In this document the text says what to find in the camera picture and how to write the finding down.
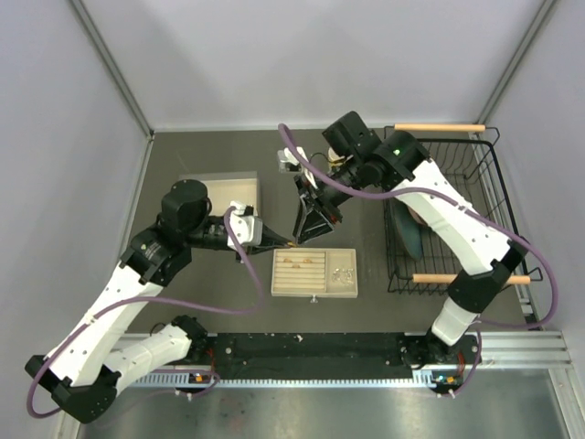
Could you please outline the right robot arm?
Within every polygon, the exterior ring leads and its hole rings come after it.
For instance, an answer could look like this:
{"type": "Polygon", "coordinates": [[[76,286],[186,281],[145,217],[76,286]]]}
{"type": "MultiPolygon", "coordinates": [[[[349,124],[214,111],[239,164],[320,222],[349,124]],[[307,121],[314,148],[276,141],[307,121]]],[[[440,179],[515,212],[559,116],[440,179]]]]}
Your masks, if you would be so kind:
{"type": "Polygon", "coordinates": [[[409,348],[415,365],[445,362],[460,339],[507,284],[527,250],[516,236],[488,224],[443,175],[429,151],[412,134],[386,138],[351,111],[329,125],[323,138],[344,162],[323,174],[303,158],[289,127],[279,133],[303,175],[294,179],[299,209],[293,237],[303,244],[335,229],[340,207],[350,198],[389,197],[415,212],[450,248],[461,265],[447,287],[447,299],[419,348],[409,348]]]}

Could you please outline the beige jewelry tray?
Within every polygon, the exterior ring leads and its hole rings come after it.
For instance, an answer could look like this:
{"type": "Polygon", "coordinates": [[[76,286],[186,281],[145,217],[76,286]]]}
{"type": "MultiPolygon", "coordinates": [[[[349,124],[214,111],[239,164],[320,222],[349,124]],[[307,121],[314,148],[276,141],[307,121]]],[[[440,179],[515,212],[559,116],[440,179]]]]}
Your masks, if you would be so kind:
{"type": "Polygon", "coordinates": [[[291,248],[273,252],[271,295],[354,299],[358,296],[355,249],[291,248]],[[355,282],[341,284],[331,281],[335,267],[355,269],[355,282]]]}

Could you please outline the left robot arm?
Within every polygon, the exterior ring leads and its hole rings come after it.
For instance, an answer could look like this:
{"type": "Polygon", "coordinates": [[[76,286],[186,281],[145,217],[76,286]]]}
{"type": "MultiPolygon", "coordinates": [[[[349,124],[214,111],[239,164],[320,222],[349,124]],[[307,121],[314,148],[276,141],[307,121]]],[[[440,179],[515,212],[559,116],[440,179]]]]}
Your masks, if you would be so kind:
{"type": "Polygon", "coordinates": [[[175,361],[198,362],[207,354],[207,332],[191,316],[178,316],[157,333],[121,351],[113,348],[148,303],[192,261],[194,249],[235,252],[258,289],[250,256],[292,243],[233,201],[221,216],[211,213],[204,183],[184,179],[163,196],[155,223],[136,234],[99,297],[71,333],[25,365],[58,409],[80,423],[99,419],[115,399],[143,376],[175,361]]]}

